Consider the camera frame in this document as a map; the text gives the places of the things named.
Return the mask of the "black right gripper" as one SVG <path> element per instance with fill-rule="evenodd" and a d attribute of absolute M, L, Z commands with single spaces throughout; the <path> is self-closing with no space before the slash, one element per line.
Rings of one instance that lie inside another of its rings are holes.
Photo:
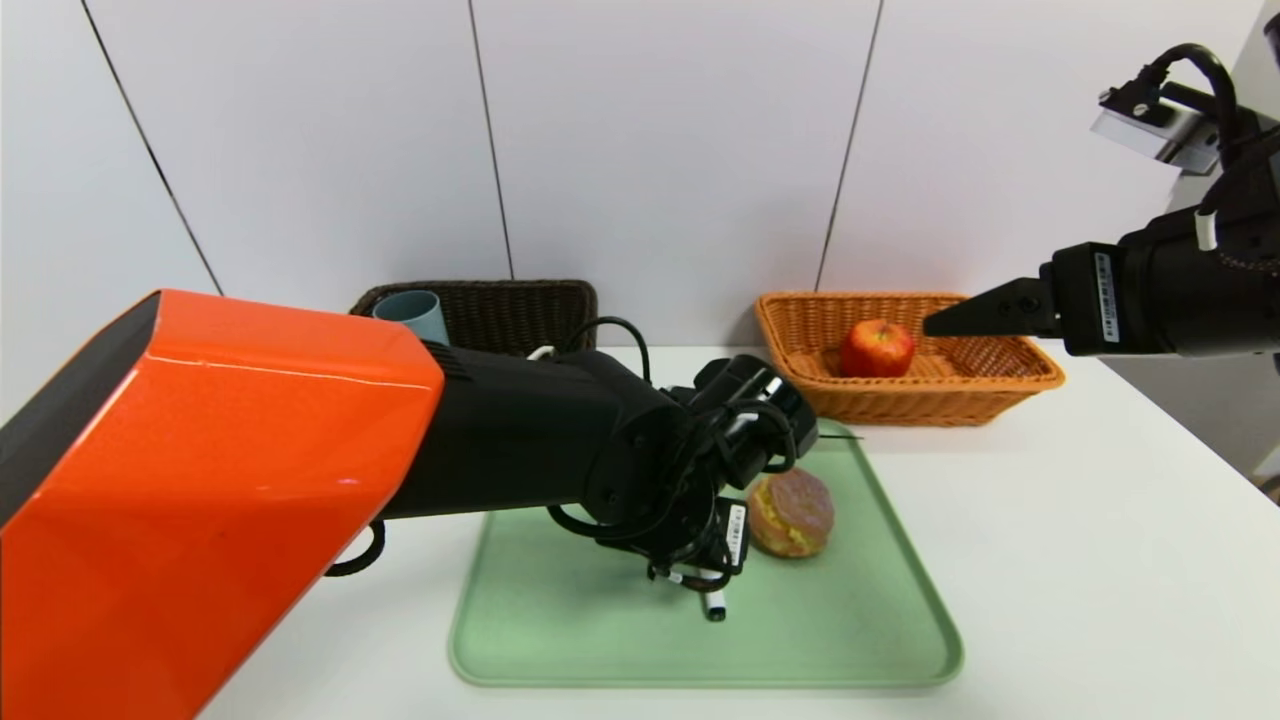
<path fill-rule="evenodd" d="M 1075 356 L 1219 356 L 1206 316 L 1210 260 L 1197 243 L 1196 213 L 1184 209 L 1116 243 L 1057 251 L 1036 277 L 932 313 L 923 334 L 1061 337 Z"/>

